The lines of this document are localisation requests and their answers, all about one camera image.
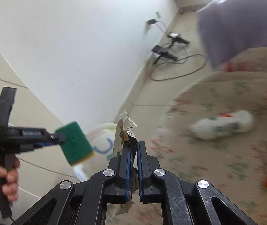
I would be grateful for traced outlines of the green yellow scrub sponge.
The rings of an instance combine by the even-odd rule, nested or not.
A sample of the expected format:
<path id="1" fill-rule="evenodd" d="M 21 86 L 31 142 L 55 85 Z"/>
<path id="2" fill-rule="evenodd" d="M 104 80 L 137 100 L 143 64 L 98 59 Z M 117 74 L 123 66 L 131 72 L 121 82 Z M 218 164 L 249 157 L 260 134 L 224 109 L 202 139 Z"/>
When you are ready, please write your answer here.
<path id="1" fill-rule="evenodd" d="M 76 121 L 56 129 L 55 133 L 65 135 L 65 141 L 60 144 L 60 147 L 70 166 L 84 162 L 93 156 L 93 148 Z"/>

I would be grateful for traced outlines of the crinkled foil snack wrapper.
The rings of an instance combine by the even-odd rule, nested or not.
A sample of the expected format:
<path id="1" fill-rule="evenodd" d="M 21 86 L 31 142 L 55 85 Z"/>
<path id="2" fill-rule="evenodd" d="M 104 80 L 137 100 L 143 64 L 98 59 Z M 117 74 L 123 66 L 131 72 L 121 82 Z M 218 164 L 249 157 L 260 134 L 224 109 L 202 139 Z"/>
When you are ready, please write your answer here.
<path id="1" fill-rule="evenodd" d="M 117 124 L 116 124 L 116 132 L 115 132 L 115 140 L 114 140 L 114 147 L 113 147 L 113 155 L 112 159 L 117 160 L 117 178 L 118 178 L 118 171 L 119 171 L 119 161 L 120 155 L 122 153 L 122 148 L 124 142 L 130 143 L 131 148 L 131 176 L 130 176 L 130 197 L 128 203 L 120 203 L 118 201 L 117 204 L 111 204 L 109 208 L 111 209 L 111 214 L 109 221 L 110 222 L 117 222 L 117 224 L 121 222 L 125 222 L 126 224 L 129 223 L 128 218 L 124 218 L 126 214 L 133 216 L 136 212 L 136 209 L 139 207 L 137 202 L 138 195 L 137 191 L 139 189 L 138 184 L 138 170 L 136 169 L 135 165 L 135 158 L 137 154 L 137 144 L 138 139 L 136 138 L 134 132 L 132 131 L 133 128 L 136 128 L 136 124 L 133 120 L 129 117 L 127 111 L 123 111 L 120 113 Z"/>

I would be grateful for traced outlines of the white cartoon trash bin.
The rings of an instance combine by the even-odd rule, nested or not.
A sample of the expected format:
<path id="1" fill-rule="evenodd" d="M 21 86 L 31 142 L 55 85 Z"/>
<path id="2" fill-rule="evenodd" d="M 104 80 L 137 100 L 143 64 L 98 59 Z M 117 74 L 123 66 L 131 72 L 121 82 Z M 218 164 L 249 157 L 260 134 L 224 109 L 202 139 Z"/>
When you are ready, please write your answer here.
<path id="1" fill-rule="evenodd" d="M 116 124 L 99 125 L 86 133 L 93 155 L 73 166 L 73 172 L 79 181 L 86 181 L 95 173 L 106 169 L 113 155 Z"/>

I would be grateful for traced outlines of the small white yogurt bottle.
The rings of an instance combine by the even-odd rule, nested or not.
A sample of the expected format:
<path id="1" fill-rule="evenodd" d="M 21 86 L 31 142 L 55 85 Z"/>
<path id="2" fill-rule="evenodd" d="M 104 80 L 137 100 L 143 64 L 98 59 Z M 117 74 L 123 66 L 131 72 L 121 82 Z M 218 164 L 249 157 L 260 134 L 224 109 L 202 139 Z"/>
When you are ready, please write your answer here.
<path id="1" fill-rule="evenodd" d="M 202 140 L 214 140 L 239 133 L 247 133 L 254 127 L 254 116 L 239 110 L 230 114 L 207 117 L 189 125 L 190 133 Z"/>

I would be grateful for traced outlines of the black device on floor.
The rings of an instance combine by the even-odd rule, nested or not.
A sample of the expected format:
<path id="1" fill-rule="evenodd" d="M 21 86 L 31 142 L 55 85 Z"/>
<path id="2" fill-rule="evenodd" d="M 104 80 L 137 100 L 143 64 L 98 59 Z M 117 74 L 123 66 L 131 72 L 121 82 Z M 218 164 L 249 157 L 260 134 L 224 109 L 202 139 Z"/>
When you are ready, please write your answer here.
<path id="1" fill-rule="evenodd" d="M 189 41 L 183 39 L 181 37 L 181 34 L 179 33 L 168 33 L 167 37 L 171 40 L 169 48 L 171 48 L 175 43 L 185 44 L 185 45 L 189 45 L 190 43 Z"/>
<path id="2" fill-rule="evenodd" d="M 173 61 L 176 61 L 178 59 L 178 57 L 168 52 L 168 48 L 165 48 L 163 46 L 155 45 L 152 48 L 151 52 L 158 55 L 157 59 L 154 61 L 154 64 L 156 64 L 162 58 L 171 59 Z"/>

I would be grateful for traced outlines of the purple blanket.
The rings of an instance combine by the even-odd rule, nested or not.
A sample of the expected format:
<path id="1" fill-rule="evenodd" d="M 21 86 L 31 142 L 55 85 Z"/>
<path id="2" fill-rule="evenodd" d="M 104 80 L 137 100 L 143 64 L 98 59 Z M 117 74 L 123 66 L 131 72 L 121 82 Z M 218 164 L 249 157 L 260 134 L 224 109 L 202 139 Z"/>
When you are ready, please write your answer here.
<path id="1" fill-rule="evenodd" d="M 213 68 L 249 48 L 267 47 L 267 0 L 207 0 L 198 33 Z"/>

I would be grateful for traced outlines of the wall socket with plug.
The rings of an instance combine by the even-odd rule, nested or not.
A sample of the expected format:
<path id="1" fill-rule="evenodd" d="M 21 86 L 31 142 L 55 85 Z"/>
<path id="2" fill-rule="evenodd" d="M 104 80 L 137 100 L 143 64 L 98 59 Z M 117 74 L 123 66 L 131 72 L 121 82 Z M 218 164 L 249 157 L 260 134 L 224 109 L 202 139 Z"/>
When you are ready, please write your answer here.
<path id="1" fill-rule="evenodd" d="M 161 13 L 157 11 L 155 18 L 148 19 L 145 21 L 144 33 L 146 34 L 153 25 L 157 24 L 161 20 Z"/>

